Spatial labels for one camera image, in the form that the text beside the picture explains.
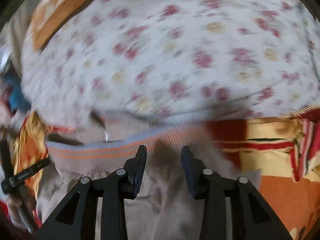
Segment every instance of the black clamp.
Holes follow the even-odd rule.
[[[230,198],[232,236],[241,240],[292,240],[267,201],[246,177],[222,178],[193,157],[188,146],[181,150],[188,190],[194,199],[204,199],[200,240],[225,240],[226,197]]]
[[[1,188],[4,194],[8,194],[14,191],[15,187],[23,185],[26,179],[29,179],[37,172],[42,170],[44,167],[51,163],[49,158],[44,158],[37,163],[31,165],[30,167],[24,169],[23,171],[17,173],[16,175],[9,177],[1,182]]]
[[[32,168],[30,170],[31,166],[26,172],[24,170],[14,176],[7,140],[0,141],[0,158],[2,169],[4,171],[4,181],[1,183],[2,190],[5,194],[10,193],[15,198],[22,200],[22,205],[17,207],[17,210],[22,222],[25,224],[28,231],[33,234],[38,229],[38,226],[28,208],[26,200],[21,197],[20,186],[24,184],[24,181],[27,178],[32,176],[31,174],[36,170],[36,168]]]
[[[101,240],[127,240],[124,199],[140,191],[147,149],[140,145],[134,158],[106,178],[81,178],[36,233],[36,240],[93,240],[98,197],[103,197]]]

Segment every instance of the floral fabric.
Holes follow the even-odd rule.
[[[299,0],[95,0],[43,51],[29,30],[23,92],[64,126],[86,125],[92,108],[285,114],[318,101],[305,10]]]

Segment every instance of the metal pin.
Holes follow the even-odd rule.
[[[205,174],[205,175],[211,175],[211,174],[212,174],[212,170],[210,170],[210,169],[204,169],[204,170],[202,171],[202,173]]]
[[[125,174],[125,170],[124,169],[119,169],[116,171],[116,174],[121,176],[121,175],[124,175]]]
[[[243,183],[243,184],[246,184],[246,183],[248,183],[248,179],[246,177],[240,177],[239,178],[239,182]]]
[[[94,112],[90,113],[90,117],[95,123],[97,123],[103,129],[103,131],[104,131],[103,142],[108,142],[109,141],[109,132],[108,132],[108,128],[105,126],[104,122],[101,121],[101,119]]]
[[[81,182],[82,184],[87,184],[89,181],[90,181],[90,179],[89,179],[88,177],[83,177],[83,178],[80,180],[80,182]]]

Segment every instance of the orange stripe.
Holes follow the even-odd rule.
[[[128,153],[117,153],[117,154],[106,154],[106,155],[96,155],[96,156],[69,156],[69,155],[63,155],[63,154],[53,154],[56,157],[65,158],[65,159],[74,159],[74,160],[85,160],[85,159],[99,159],[99,158],[116,158],[116,157],[126,157],[128,155],[135,154],[134,152],[128,152]]]

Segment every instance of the orange fabric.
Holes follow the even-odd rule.
[[[305,237],[320,216],[320,183],[304,178],[294,183],[291,178],[262,176],[259,191],[288,231],[297,229],[295,239],[303,227]]]
[[[23,171],[48,155],[44,145],[45,131],[46,127],[41,123],[38,115],[32,112],[23,123],[13,147],[14,174]],[[41,176],[42,170],[26,180],[26,185],[32,190],[35,197],[37,197]]]
[[[58,0],[42,1],[45,2],[39,3],[32,15],[30,24],[32,27],[34,49],[40,49],[64,21],[87,0],[63,0],[58,5]],[[52,8],[54,8],[54,11],[48,19],[45,19],[46,13],[52,10]]]

